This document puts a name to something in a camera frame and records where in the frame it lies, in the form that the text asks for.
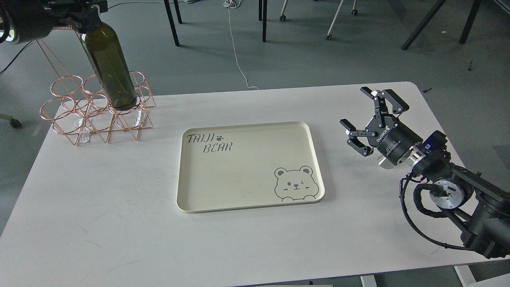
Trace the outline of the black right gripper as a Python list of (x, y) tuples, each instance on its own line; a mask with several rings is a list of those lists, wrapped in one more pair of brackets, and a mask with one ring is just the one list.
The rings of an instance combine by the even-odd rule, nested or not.
[[(423, 142), (423, 139), (398, 117), (410, 109), (409, 105), (393, 90), (371, 90), (363, 86), (360, 90), (375, 104), (375, 115), (364, 131), (357, 130), (347, 119), (340, 120), (347, 131), (347, 144), (366, 157), (373, 153), (373, 147), (393, 165), (399, 165), (408, 150)], [(358, 138), (368, 138), (372, 147), (364, 145)]]

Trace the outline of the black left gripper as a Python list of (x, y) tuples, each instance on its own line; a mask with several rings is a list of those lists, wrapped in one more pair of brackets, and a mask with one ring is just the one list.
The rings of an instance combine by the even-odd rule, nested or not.
[(108, 11), (107, 0), (42, 0), (41, 3), (58, 27), (71, 27), (80, 34), (92, 31), (101, 23), (100, 13)]

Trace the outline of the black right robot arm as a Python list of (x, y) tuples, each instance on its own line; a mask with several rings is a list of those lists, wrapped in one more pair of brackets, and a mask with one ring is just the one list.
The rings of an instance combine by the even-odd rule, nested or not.
[[(444, 248), (470, 250), (485, 258), (504, 258), (510, 252), (509, 193), (468, 169), (451, 162), (447, 138), (434, 131), (426, 140), (399, 120), (409, 105), (393, 90), (361, 91), (375, 104), (375, 114), (362, 130), (347, 119), (347, 143), (366, 157), (379, 151), (379, 165), (391, 169), (403, 162), (410, 173), (400, 180), (400, 203), (410, 226), (426, 240)], [(409, 182), (415, 182), (416, 209), (432, 218), (448, 218), (461, 231), (462, 246), (441, 243), (425, 235), (410, 219), (405, 202)]]

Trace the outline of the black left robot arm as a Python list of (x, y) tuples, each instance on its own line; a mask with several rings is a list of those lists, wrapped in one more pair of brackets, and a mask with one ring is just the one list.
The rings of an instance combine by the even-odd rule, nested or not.
[(54, 28), (70, 28), (80, 34), (101, 23), (106, 0), (2, 0), (1, 42), (25, 43), (45, 38)]

